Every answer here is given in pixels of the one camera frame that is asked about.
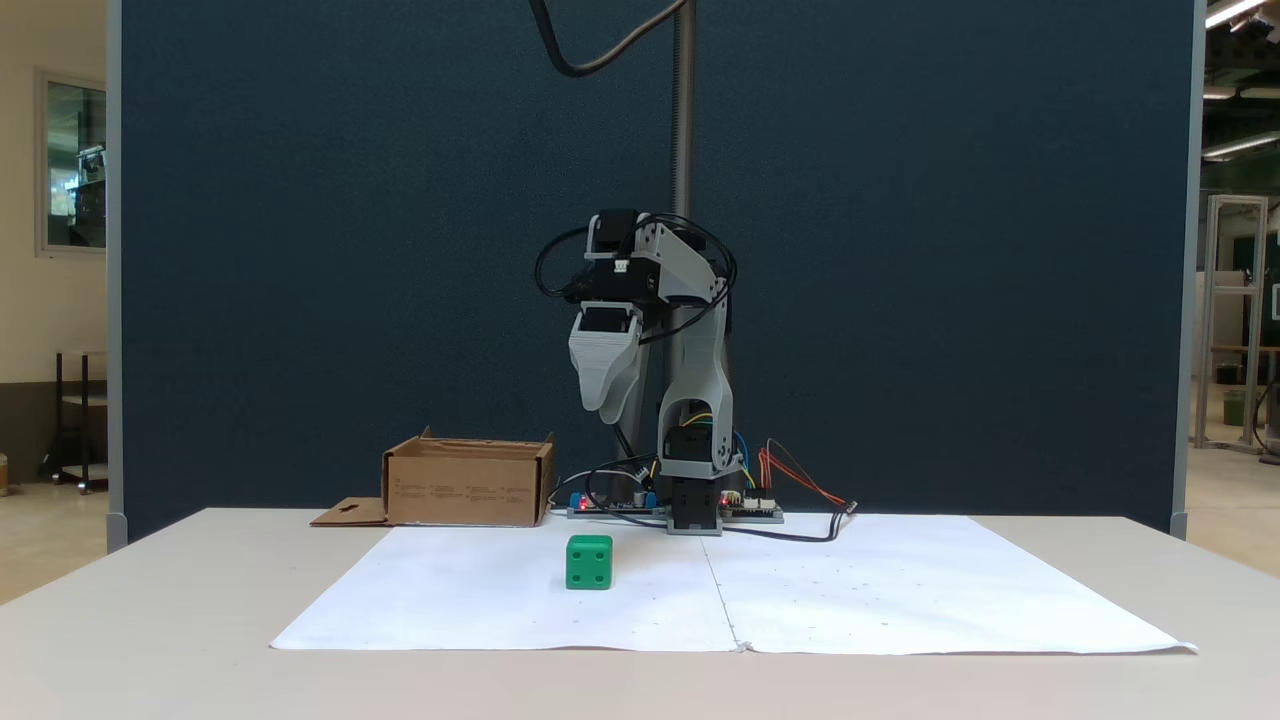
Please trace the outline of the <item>wide ribbed grey gripper finger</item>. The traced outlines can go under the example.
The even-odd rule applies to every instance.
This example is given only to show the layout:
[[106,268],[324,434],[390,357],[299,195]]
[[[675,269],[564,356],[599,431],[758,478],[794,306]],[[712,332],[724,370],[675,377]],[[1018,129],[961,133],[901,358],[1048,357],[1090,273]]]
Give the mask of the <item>wide ribbed grey gripper finger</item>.
[[636,338],[570,338],[582,407],[621,414],[637,382]]

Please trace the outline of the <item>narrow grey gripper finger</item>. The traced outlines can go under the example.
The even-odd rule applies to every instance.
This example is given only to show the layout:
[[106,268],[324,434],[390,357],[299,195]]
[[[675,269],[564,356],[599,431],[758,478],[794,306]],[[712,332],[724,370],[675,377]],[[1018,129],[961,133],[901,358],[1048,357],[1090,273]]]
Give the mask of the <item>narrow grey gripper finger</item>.
[[609,425],[626,424],[643,396],[646,374],[646,347],[643,337],[635,334],[613,352],[604,374],[603,421]]

